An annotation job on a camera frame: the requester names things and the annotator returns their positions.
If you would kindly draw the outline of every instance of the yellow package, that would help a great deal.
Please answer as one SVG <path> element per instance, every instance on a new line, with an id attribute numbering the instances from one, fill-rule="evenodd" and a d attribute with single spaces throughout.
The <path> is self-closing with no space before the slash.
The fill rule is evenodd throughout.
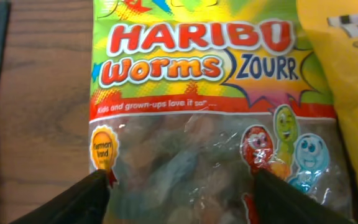
<path id="1" fill-rule="evenodd" d="M 298 0 L 297 7 L 333 91 L 358 182 L 358 1 Z"/>

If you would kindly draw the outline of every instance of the colorful label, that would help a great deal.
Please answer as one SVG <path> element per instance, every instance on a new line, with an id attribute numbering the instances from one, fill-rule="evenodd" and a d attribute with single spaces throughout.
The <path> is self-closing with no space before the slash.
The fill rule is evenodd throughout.
<path id="1" fill-rule="evenodd" d="M 282 104 L 297 116 L 335 117 L 295 2 L 286 2 L 294 7 L 287 14 L 274 13 L 280 1 L 101 2 L 95 4 L 91 120 L 199 110 L 271 113 Z"/>
<path id="2" fill-rule="evenodd" d="M 109 169 L 118 156 L 119 142 L 110 127 L 98 126 L 92 133 L 89 153 L 95 169 Z"/>

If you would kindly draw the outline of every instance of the haribo worms bag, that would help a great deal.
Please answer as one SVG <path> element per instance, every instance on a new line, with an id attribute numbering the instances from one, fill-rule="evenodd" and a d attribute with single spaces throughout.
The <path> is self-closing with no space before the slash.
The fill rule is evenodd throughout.
<path id="1" fill-rule="evenodd" d="M 92 64 L 105 223 L 257 223 L 259 169 L 351 217 L 332 95 L 295 0 L 94 0 Z"/>

